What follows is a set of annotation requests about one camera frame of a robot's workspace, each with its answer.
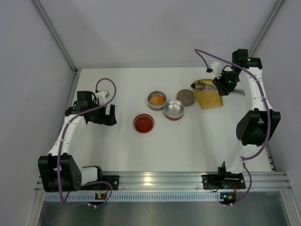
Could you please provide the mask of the red round lid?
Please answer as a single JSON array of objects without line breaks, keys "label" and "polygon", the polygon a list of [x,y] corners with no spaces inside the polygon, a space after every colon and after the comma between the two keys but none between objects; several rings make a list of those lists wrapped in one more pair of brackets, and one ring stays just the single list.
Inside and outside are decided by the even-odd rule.
[{"label": "red round lid", "polygon": [[154,127],[154,119],[148,114],[140,114],[135,117],[133,126],[139,133],[149,133]]}]

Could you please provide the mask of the metal tongs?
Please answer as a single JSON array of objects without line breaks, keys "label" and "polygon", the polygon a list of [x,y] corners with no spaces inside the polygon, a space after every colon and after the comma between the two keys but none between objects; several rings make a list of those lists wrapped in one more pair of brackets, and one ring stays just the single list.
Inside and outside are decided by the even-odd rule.
[{"label": "metal tongs", "polygon": [[[191,87],[194,89],[194,86],[197,85],[197,84],[191,84]],[[206,90],[205,91],[217,91],[218,89],[216,87],[210,87],[210,86],[204,86],[206,87]],[[242,89],[234,89],[232,91],[232,93],[236,93],[236,94],[241,94],[241,95],[245,95],[245,92],[242,90]]]}]

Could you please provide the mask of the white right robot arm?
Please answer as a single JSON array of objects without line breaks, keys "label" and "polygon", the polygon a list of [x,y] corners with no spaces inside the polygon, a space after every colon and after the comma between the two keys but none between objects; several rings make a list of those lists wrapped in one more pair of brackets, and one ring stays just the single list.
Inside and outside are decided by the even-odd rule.
[{"label": "white right robot arm", "polygon": [[216,75],[213,84],[222,97],[234,92],[237,84],[242,83],[248,111],[236,126],[240,143],[218,168],[218,174],[210,176],[206,183],[207,188],[214,190],[246,187],[242,175],[246,161],[263,152],[281,119],[280,112],[274,111],[268,101],[261,60],[249,57],[247,49],[238,49],[232,53],[230,65],[230,71],[210,65]]}]

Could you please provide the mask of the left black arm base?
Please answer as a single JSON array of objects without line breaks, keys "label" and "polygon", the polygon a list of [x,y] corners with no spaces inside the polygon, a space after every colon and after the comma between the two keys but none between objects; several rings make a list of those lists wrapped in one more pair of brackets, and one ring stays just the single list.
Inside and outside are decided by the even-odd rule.
[{"label": "left black arm base", "polygon": [[89,182],[83,185],[80,190],[110,190],[110,187],[113,191],[119,189],[119,175],[104,175],[99,181]]}]

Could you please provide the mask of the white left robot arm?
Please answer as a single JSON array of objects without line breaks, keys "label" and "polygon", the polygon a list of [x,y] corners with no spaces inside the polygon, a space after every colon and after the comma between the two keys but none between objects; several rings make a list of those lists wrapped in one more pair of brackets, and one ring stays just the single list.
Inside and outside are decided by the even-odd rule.
[{"label": "white left robot arm", "polygon": [[76,140],[83,129],[91,122],[99,125],[113,126],[115,105],[110,105],[110,113],[106,114],[107,90],[79,91],[73,106],[65,112],[62,130],[54,146],[47,155],[38,159],[43,188],[46,192],[71,192],[81,188],[92,188],[92,183],[102,181],[104,176],[99,166],[81,166],[74,160]]}]

